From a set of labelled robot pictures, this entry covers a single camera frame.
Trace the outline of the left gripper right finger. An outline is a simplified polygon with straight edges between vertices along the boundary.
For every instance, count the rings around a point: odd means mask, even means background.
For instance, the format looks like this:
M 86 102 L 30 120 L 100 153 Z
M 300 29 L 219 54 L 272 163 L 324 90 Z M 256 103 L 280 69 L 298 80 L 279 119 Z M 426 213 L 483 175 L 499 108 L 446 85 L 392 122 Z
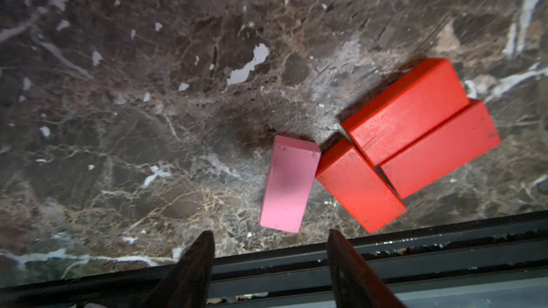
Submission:
M 330 231 L 327 251 L 337 307 L 405 308 L 341 232 Z

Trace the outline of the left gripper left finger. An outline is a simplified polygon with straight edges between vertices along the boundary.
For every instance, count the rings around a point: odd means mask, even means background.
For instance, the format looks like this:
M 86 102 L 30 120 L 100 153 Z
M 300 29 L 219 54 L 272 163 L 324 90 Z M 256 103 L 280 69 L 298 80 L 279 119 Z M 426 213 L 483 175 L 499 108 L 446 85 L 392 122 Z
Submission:
M 213 232 L 202 232 L 171 272 L 140 307 L 205 307 L 211 281 L 215 242 Z

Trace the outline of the red block bottom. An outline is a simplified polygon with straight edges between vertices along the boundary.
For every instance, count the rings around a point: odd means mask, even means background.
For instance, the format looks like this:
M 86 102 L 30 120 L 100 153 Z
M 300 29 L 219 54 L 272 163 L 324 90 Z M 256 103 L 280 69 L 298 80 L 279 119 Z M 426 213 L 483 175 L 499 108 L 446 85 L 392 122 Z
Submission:
M 369 233 L 407 212 L 401 199 L 346 138 L 322 155 L 316 178 Z

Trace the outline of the pink block lower left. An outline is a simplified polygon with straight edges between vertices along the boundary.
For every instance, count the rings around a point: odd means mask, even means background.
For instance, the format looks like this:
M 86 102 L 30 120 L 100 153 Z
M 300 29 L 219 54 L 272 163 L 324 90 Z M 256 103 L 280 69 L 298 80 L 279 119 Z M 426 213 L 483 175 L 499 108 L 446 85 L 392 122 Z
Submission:
M 259 220 L 262 227 L 299 232 L 320 158 L 314 142 L 275 137 Z

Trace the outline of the red block large center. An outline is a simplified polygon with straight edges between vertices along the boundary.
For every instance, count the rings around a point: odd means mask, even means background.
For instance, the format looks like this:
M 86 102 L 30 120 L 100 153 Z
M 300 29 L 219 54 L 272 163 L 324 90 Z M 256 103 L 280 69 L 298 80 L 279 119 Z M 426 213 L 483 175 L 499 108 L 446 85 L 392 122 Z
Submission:
M 342 122 L 374 165 L 380 165 L 470 103 L 446 58 L 427 58 Z

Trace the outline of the black front rail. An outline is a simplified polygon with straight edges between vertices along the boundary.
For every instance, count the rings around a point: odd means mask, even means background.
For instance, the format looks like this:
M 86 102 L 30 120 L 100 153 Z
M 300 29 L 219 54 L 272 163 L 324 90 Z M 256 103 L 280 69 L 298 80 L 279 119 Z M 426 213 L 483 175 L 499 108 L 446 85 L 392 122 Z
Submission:
M 544 211 L 348 241 L 405 307 L 547 306 Z M 205 307 L 337 307 L 327 242 L 214 256 Z M 1 306 L 140 307 L 188 248 L 172 265 L 7 287 Z

